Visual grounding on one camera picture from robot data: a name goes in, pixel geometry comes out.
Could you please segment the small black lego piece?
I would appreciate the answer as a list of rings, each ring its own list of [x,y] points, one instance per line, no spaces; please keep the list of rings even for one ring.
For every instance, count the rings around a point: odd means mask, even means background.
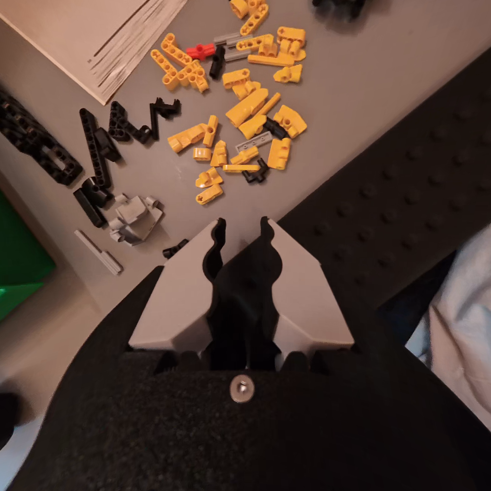
[[[188,239],[183,239],[181,242],[179,242],[178,244],[172,246],[172,247],[169,247],[167,249],[164,249],[162,251],[163,253],[163,257],[165,259],[170,259],[172,258],[175,254],[177,254],[187,243],[189,243],[189,240]]]

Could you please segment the thick open lego instruction booklet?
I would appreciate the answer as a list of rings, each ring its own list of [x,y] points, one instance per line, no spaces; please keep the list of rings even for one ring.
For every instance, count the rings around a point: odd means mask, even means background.
[[[1,1],[1,20],[106,105],[187,1]]]

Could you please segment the long grey lego axle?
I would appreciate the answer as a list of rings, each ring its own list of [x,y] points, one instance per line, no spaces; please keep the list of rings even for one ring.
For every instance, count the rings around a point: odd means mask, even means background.
[[[77,229],[74,234],[111,274],[118,276],[123,273],[124,268],[121,264],[109,252],[97,247],[82,230]]]

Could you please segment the pile of black lego beams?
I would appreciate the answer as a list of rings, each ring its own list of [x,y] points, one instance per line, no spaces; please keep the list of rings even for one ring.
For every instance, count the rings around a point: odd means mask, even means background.
[[[138,141],[147,144],[159,139],[158,117],[171,119],[181,113],[181,101],[167,104],[158,97],[150,104],[151,126],[137,128],[128,120],[126,109],[117,101],[110,106],[109,128],[99,127],[86,108],[79,110],[93,175],[73,192],[75,199],[96,228],[107,225],[102,209],[114,199],[107,161],[118,163],[122,156],[115,142]],[[59,141],[11,94],[1,88],[1,134],[26,154],[58,184],[70,187],[84,170]]]

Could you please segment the pile of yellow lego pieces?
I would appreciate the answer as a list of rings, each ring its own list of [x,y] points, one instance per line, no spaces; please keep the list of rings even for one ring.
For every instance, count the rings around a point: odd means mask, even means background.
[[[266,1],[230,1],[230,7],[239,19],[248,16],[239,31],[241,36],[253,35],[269,14]],[[253,36],[248,42],[251,54],[246,59],[253,64],[278,67],[273,77],[278,83],[298,83],[303,70],[300,62],[306,56],[305,38],[305,30],[285,26],[279,27],[276,35]],[[190,86],[200,93],[209,90],[201,61],[192,59],[186,51],[181,50],[174,34],[168,33],[161,42],[161,49],[153,49],[150,56],[164,72],[162,83],[169,91],[179,86]],[[248,68],[229,71],[221,77],[224,89],[232,90],[239,100],[225,113],[229,123],[246,140],[267,131],[271,132],[273,140],[229,157],[226,142],[215,142],[219,119],[213,114],[207,123],[194,125],[168,137],[168,144],[176,154],[195,144],[202,144],[193,149],[193,159],[209,165],[195,181],[195,186],[201,191],[195,200],[201,206],[224,193],[220,169],[228,174],[242,174],[244,170],[254,172],[259,169],[257,160],[262,158],[270,169],[284,170],[292,138],[307,128],[302,117],[285,105],[280,107],[273,118],[268,117],[267,114],[280,101],[281,95],[275,93],[269,97],[269,91],[251,79]]]

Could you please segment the black lego tube connector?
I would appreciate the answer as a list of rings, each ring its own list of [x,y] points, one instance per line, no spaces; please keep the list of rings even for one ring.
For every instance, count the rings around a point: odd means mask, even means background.
[[[225,63],[225,47],[224,45],[218,45],[215,49],[215,53],[212,56],[212,64],[209,70],[209,76],[214,80],[217,81],[223,66]]]

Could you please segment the black lego cross connector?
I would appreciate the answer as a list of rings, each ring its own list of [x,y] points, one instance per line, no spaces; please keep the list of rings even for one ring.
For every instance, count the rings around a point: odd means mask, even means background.
[[[259,169],[254,172],[247,170],[242,171],[242,175],[244,176],[248,184],[261,184],[267,178],[270,168],[268,167],[264,159],[259,158],[257,160],[257,165],[259,166]]]

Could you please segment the large grey lego part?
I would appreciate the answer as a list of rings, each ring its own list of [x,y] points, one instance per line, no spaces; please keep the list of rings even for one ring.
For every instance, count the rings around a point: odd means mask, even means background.
[[[108,222],[109,236],[130,247],[144,243],[163,217],[162,204],[151,196],[129,198],[122,193],[115,203],[116,216]]]

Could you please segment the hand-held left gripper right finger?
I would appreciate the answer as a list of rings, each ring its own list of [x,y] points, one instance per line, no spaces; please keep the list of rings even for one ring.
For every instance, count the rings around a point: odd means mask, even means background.
[[[274,220],[260,221],[260,332],[265,366],[309,365],[316,351],[348,349],[353,335],[321,263]]]

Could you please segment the black perforated panel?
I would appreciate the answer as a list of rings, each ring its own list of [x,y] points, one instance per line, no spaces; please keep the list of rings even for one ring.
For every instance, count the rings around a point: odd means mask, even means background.
[[[273,246],[280,232],[261,218],[260,236],[219,273],[212,339],[272,342],[286,280],[286,307],[313,300],[303,253],[330,286],[355,342],[385,331],[380,306],[397,297],[490,224],[490,49],[279,219],[300,246]]]

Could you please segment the person's torso in white shirt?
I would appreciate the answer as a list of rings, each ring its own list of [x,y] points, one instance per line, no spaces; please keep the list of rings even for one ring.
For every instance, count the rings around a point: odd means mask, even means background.
[[[490,225],[457,252],[406,348],[490,430]]]

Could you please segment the thin grey lego plate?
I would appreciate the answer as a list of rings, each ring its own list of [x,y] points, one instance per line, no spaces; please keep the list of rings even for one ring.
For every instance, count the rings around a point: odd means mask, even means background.
[[[254,138],[251,138],[249,140],[246,140],[242,142],[241,144],[238,144],[235,146],[236,152],[241,153],[242,151],[249,150],[253,147],[260,147],[262,145],[268,144],[272,142],[273,136],[271,132],[263,132],[259,135],[256,135]]]

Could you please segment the red lego axle connector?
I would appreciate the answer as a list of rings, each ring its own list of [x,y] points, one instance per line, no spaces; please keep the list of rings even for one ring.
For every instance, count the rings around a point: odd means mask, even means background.
[[[197,44],[194,47],[186,48],[186,54],[192,59],[198,59],[204,61],[208,57],[212,57],[216,53],[216,46],[214,43],[210,44]]]

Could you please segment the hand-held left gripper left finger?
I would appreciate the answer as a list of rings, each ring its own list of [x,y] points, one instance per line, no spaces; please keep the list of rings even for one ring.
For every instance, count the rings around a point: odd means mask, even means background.
[[[203,352],[212,342],[207,316],[223,266],[226,221],[212,221],[167,260],[130,337],[141,350]]]

